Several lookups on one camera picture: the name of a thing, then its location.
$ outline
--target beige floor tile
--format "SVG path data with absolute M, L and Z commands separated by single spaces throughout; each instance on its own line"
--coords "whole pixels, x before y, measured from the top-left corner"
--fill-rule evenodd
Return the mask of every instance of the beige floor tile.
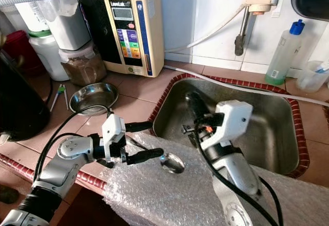
M 204 65 L 197 65 L 197 64 L 190 64 L 185 62 L 173 61 L 173 60 L 164 60 L 164 64 L 168 66 L 173 66 L 180 69 L 185 69 L 192 71 L 194 73 L 202 74 L 205 66 Z
M 62 201 L 62 203 L 56 210 L 52 220 L 50 221 L 49 226 L 56 226 L 60 222 L 60 220 L 62 219 L 62 217 L 64 216 L 65 212 L 68 210 L 69 207 L 70 205 L 68 203 Z
M 163 69 L 156 78 L 131 75 L 120 84 L 119 94 L 145 101 L 158 102 L 170 80 L 179 74 L 181 73 L 177 71 Z
M 329 187 L 329 145 L 310 140 L 307 140 L 306 143 L 310 158 L 310 165 L 305 174 L 298 179 Z
M 329 144 L 329 129 L 321 105 L 310 102 L 299 102 L 305 138 Z
M 81 189 L 82 187 L 77 183 L 73 184 L 73 186 L 70 188 L 67 195 L 65 196 L 64 201 L 68 204 L 72 204 Z
M 314 93 L 306 93 L 296 87 L 296 79 L 287 78 L 286 79 L 286 88 L 287 91 L 295 96 L 302 96 L 311 99 L 316 99 L 320 101 L 329 100 L 329 89 L 326 84 L 324 84 L 317 92 Z
M 0 153 L 32 170 L 35 170 L 36 162 L 40 156 L 36 151 L 28 149 L 15 142 L 4 143 L 0 147 Z M 45 165 L 49 161 L 50 159 L 46 158 Z
M 69 82 L 64 82 L 64 84 L 66 84 L 67 97 L 69 100 L 71 95 L 79 88 Z M 48 105 L 49 107 L 53 102 L 53 98 L 57 92 L 58 86 L 59 86 L 59 82 L 54 82 L 53 94 Z M 61 123 L 71 114 L 72 114 L 71 110 L 66 109 L 64 95 L 62 94 L 58 96 L 55 107 L 53 111 L 50 113 L 50 121 L 42 130 L 42 132 L 39 133 L 37 136 L 32 137 L 28 140 L 19 141 L 19 143 L 37 152 L 41 152 L 44 146 L 46 145 L 46 143 L 48 142 L 48 140 L 50 139 L 50 137 L 52 136 L 52 134 L 57 130 L 57 128 L 61 125 Z M 87 120 L 88 117 L 77 115 L 65 125 L 65 127 L 60 133 L 76 132 L 80 127 L 84 125 L 84 123 Z M 54 149 L 51 149 L 51 151 L 49 152 L 50 156 L 53 156 L 55 152 L 56 151 Z
M 126 123 L 130 123 L 147 120 L 154 107 L 155 103 L 119 95 L 118 101 L 113 105 L 112 109 L 114 113 L 122 117 Z M 85 136 L 91 133 L 98 133 L 101 136 L 101 126 L 105 120 L 106 114 L 91 117 L 86 124 L 80 128 L 78 134 Z
M 31 190 L 31 183 L 15 175 L 8 168 L 0 166 L 0 184 L 9 186 L 19 191 L 20 194 L 27 195 Z
M 216 76 L 216 77 L 222 77 L 222 78 L 234 78 L 239 79 L 243 81 L 250 81 L 255 83 L 264 83 L 265 82 L 265 75 L 259 74 L 259 73 L 250 73 L 250 72 L 244 72 L 244 71 L 237 71 L 237 70 L 231 70 L 231 69 L 224 69 L 224 68 L 217 68 L 217 67 L 210 67 L 205 66 L 204 71 L 202 72 L 203 75 L 209 75 L 209 76 Z M 285 85 L 277 85 L 277 87 L 280 87 L 285 90 Z
M 101 82 L 110 83 L 115 87 L 118 87 L 129 74 L 115 73 L 107 71 L 107 77 L 104 78 Z

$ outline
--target display screen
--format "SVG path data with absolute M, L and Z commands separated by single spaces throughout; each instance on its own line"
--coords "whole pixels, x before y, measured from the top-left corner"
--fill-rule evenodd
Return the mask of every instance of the display screen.
M 133 19 L 133 13 L 131 8 L 112 8 L 112 9 L 115 18 L 127 19 L 127 20 Z

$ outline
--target plastic container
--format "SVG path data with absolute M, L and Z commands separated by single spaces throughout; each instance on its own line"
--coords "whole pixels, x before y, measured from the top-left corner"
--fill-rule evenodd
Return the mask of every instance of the plastic container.
M 322 61 L 310 61 L 301 71 L 296 81 L 296 86 L 308 93 L 318 91 L 329 77 L 329 73 L 316 73 L 316 68 Z
M 27 27 L 31 31 L 48 30 L 49 27 L 35 2 L 15 4 Z
M 86 86 L 106 76 L 104 62 L 90 41 L 77 51 L 59 50 L 62 65 L 72 83 Z
M 37 3 L 60 49 L 77 50 L 90 41 L 78 0 L 47 0 Z
M 302 36 L 305 24 L 299 19 L 294 22 L 290 30 L 282 33 L 278 47 L 265 75 L 269 84 L 283 84 L 290 69 L 291 63 L 302 45 Z
M 14 26 L 15 31 L 23 30 L 26 33 L 29 31 L 26 23 L 22 19 L 20 13 L 17 11 L 15 5 L 0 7 L 0 11 L 3 12 L 3 14 L 7 17 L 9 22 L 12 24 L 12 26 Z
M 27 75 L 39 75 L 46 72 L 23 30 L 7 35 L 3 49 L 17 61 L 23 56 L 23 64 L 19 68 Z
M 55 81 L 65 81 L 69 77 L 61 65 L 57 42 L 50 30 L 42 32 L 29 32 L 29 43 L 39 56 L 51 78 Z
M 5 36 L 16 31 L 14 26 L 12 26 L 11 22 L 6 17 L 6 15 L 1 11 L 0 11 L 0 31 Z

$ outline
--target white jar lid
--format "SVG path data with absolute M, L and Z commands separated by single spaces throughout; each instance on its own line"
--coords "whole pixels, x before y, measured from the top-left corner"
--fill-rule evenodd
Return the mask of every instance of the white jar lid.
M 95 56 L 94 43 L 92 41 L 89 41 L 87 44 L 85 44 L 76 51 L 59 49 L 58 53 L 63 61 L 68 61 L 70 58 L 77 58 L 81 56 L 90 59 Z

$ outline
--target glass jar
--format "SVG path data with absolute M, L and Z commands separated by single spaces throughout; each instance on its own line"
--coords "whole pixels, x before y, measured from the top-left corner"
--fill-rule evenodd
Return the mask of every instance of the glass jar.
M 106 76 L 104 62 L 91 41 L 76 51 L 60 49 L 59 55 L 68 77 L 76 85 L 96 83 Z

